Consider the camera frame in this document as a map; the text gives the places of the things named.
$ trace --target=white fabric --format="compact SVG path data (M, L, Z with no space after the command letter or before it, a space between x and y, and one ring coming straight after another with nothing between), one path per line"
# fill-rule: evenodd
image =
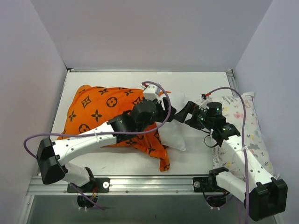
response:
M183 109L185 94L183 92L169 93L171 106L177 109L177 112ZM162 107L164 108L163 97L160 96L162 101ZM182 135L181 123L176 120L172 122L166 122L161 128L158 129L162 145L169 146L171 148L178 149L180 151L186 151L185 140Z
M261 163L261 165L273 175L272 163L266 145L262 139L261 129L258 124L256 112L253 105L253 92L242 95L246 107L245 121L245 145ZM239 97L213 97L211 99L222 103L222 114L227 122L234 124L241 132L243 122L243 107ZM242 176L241 171L232 160L231 156L219 146L213 148L213 168L226 167L234 175Z

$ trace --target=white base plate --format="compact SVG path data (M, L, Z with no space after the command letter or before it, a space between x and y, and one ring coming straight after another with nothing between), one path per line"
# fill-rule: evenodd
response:
M227 86L225 72L69 72L64 84L62 97L52 132L61 133L66 115L77 89L85 84L90 86L140 88L142 81L160 83L166 90L183 91L186 99L198 101L202 93ZM213 93L216 96L231 96L230 90ZM71 162L89 167L94 175L193 175L207 174L212 169L212 151L206 147L206 135L187 125L183 126L186 151L168 149L171 168L160 172L160 160L134 148L101 148L99 153L85 154Z

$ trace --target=patterned pillowcase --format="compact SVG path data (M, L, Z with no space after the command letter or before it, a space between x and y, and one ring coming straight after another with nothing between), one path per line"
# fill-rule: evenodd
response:
M239 97L211 97L213 101L222 103L222 114L227 118L227 122L234 124L241 132L243 122L243 107ZM258 124L256 112L253 106L253 93L244 93L242 98L246 107L245 122L245 144L262 166L273 175L272 163L266 145L262 139L261 129ZM213 148L213 168L226 167L232 174L242 176L241 171L221 147Z

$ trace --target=orange cloth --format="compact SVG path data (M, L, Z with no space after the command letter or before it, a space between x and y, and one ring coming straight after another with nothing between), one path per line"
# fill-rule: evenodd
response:
M96 128L124 111L132 110L134 105L140 103L143 98L143 90L140 89L83 85L77 90L68 110L62 133L80 134ZM146 130L155 127L156 124L154 123ZM166 147L161 144L158 130L138 135L110 147L129 146L133 146L151 157L159 158L160 171L166 171L170 168Z

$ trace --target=black bracket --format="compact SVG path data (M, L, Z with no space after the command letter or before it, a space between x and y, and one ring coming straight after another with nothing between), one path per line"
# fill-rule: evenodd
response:
M208 177L194 177L193 178L193 190L196 193L212 193L212 192L223 192L224 189L219 187L213 187Z
M98 178L94 178L95 179L95 184L94 186L98 186L98 190L95 191L95 193L108 193L109 192L109 187L110 187L110 179L107 177L98 177ZM81 189L83 193L90 193L92 194L93 191L92 190L84 190ZM68 185L67 186L67 190L68 193L77 193L77 191L71 186Z

